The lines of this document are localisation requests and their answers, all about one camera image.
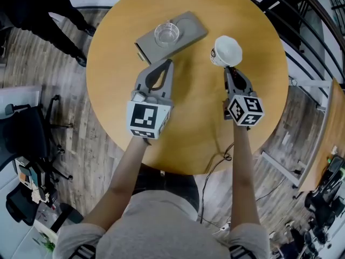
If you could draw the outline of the grey rectangular tray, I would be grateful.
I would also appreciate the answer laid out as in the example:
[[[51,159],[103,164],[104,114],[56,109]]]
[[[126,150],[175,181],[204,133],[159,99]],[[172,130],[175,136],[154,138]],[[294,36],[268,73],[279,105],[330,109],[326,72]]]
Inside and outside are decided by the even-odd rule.
[[[152,64],[159,60],[170,58],[186,47],[201,40],[208,33],[201,21],[191,11],[187,11],[168,21],[175,24],[180,30],[177,43],[170,47],[159,47],[155,42],[155,29],[149,31],[135,42],[138,55],[142,61]]]

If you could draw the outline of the round wooden table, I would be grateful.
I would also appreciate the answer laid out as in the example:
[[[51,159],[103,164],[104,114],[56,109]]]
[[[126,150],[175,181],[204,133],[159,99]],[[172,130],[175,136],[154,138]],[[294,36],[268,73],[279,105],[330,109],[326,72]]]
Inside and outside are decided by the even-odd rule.
[[[135,41],[186,11],[206,27],[202,40],[173,56],[171,117],[153,140],[144,163],[167,172],[204,174],[233,141],[232,121],[225,120],[223,69],[210,60],[215,40],[234,38],[242,48],[238,68],[248,77],[265,115],[249,130],[253,151],[270,137],[285,108],[288,67],[281,40],[266,15],[250,0],[120,0],[105,15],[87,56],[88,96],[110,138],[126,148],[126,106],[138,74],[147,67]]]

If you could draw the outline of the black electronic equipment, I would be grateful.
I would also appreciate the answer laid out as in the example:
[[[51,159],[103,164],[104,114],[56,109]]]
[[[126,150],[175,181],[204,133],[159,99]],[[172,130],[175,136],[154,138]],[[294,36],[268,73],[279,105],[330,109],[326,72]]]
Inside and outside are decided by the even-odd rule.
[[[322,178],[321,192],[330,193],[343,179],[345,179],[345,159],[335,155]]]

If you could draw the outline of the beige crumpled cloth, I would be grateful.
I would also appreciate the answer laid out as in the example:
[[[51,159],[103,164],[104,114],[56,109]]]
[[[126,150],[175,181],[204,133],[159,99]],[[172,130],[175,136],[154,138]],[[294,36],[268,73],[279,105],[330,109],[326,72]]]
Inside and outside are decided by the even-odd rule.
[[[39,204],[40,202],[47,203],[49,202],[50,194],[49,193],[41,194],[39,191],[39,188],[35,188],[35,189],[33,188],[31,197],[32,197],[32,201],[37,204]]]

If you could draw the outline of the clear glass cup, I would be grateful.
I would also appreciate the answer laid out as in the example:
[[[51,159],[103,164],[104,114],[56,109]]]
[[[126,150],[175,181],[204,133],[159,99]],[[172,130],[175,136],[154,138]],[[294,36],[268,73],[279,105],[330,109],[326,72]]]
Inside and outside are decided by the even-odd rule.
[[[154,30],[155,42],[159,47],[163,48],[175,45],[179,36],[179,28],[170,21],[158,25]]]

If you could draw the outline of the round white table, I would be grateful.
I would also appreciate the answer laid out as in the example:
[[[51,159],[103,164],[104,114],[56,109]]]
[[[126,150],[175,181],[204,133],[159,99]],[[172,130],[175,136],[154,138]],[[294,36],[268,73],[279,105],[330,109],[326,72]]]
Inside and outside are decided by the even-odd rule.
[[[33,227],[35,228],[35,230],[38,232],[38,238],[33,238],[33,240],[40,246],[43,247],[47,253],[49,255],[52,255],[51,252],[49,252],[42,244],[42,241],[44,241],[44,239],[42,238],[42,236],[40,235],[40,233],[44,233],[46,234],[49,239],[56,245],[57,243],[57,239],[58,239],[58,234],[56,232],[54,232],[51,228],[47,227],[46,225],[44,225],[43,223],[41,223],[38,220],[35,220],[33,223]]]

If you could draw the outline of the green plant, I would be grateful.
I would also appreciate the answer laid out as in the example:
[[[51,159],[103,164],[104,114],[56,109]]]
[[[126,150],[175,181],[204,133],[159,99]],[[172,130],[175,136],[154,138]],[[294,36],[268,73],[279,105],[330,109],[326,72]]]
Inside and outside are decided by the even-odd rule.
[[[49,239],[49,237],[44,234],[44,233],[40,233],[40,235],[42,236],[42,238],[44,239],[44,241],[42,241],[43,246],[49,251],[49,252],[53,252],[55,249],[55,244]]]

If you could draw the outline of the white cup with beaded handle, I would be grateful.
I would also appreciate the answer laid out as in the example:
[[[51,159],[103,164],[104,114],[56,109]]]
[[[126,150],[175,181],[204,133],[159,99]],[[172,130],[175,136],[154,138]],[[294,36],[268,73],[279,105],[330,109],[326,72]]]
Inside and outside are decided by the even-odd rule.
[[[243,51],[238,42],[229,36],[218,37],[210,52],[211,62],[224,71],[227,67],[236,67],[243,60]]]

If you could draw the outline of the black metal railing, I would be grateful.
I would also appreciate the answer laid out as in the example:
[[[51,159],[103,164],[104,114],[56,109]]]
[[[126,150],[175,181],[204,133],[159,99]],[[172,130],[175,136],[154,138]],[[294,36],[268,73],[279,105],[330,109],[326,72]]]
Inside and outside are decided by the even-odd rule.
[[[110,9],[119,0],[71,0],[78,9]],[[318,0],[250,0],[270,20],[284,45],[291,77],[316,86],[335,78],[345,92],[345,17]],[[345,14],[345,3],[342,4]]]

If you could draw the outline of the black office chair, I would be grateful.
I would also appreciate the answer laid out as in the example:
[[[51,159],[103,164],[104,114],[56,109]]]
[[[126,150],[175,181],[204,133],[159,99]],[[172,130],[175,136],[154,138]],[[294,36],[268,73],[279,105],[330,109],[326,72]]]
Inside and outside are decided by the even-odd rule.
[[[53,167],[57,156],[52,155],[51,146],[55,147],[58,155],[64,154],[65,150],[55,141],[52,130],[73,127],[72,124],[57,125],[50,122],[53,103],[58,100],[58,94],[51,98],[46,115],[43,115],[41,104],[8,104],[5,107],[5,113],[10,116],[0,119],[0,171],[11,161],[22,156],[37,167],[45,167],[49,172],[56,173],[66,180],[73,179],[73,176],[65,176]]]
[[[327,202],[319,192],[310,191],[305,197],[305,208],[314,214],[318,227],[331,227],[345,209],[340,197]]]

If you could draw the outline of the person's right forearm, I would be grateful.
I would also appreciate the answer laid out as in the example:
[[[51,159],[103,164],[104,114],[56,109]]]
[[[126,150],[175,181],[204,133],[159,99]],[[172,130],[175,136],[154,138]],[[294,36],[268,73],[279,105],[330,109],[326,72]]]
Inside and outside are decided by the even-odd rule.
[[[247,129],[233,126],[231,230],[245,223],[259,224],[254,192],[253,157]]]

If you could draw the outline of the white desk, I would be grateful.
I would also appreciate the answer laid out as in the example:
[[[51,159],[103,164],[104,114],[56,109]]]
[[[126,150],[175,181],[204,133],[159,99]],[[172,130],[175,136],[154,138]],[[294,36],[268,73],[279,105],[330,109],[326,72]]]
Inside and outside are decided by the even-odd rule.
[[[0,88],[0,112],[8,104],[37,106],[40,103],[41,86],[18,86]]]

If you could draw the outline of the person's left forearm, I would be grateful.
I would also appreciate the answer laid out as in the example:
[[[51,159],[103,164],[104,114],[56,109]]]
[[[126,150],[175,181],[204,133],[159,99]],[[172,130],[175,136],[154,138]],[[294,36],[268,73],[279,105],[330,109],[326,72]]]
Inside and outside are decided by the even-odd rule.
[[[129,204],[148,147],[143,138],[133,137],[113,173],[110,185],[83,222],[108,230]]]

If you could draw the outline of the rectangular wooden desk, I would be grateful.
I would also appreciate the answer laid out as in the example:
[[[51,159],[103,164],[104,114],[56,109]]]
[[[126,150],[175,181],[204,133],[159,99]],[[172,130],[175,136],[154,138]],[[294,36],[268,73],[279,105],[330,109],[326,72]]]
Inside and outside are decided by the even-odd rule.
[[[297,85],[329,88],[327,106],[319,136],[308,163],[300,164],[304,168],[303,174],[297,178],[264,151],[259,159],[269,162],[300,192],[308,192],[317,189],[327,165],[327,158],[334,146],[337,146],[337,155],[345,158],[345,93],[342,85],[335,78],[332,81],[301,81]]]

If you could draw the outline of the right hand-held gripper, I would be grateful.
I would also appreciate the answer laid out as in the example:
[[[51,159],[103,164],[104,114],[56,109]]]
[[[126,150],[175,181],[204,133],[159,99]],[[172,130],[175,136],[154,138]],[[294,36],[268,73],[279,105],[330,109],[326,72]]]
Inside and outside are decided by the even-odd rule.
[[[263,101],[253,92],[248,77],[235,69],[234,85],[241,92],[233,92],[232,67],[224,69],[224,83],[227,99],[223,101],[223,117],[233,120],[237,126],[255,126],[264,116]]]

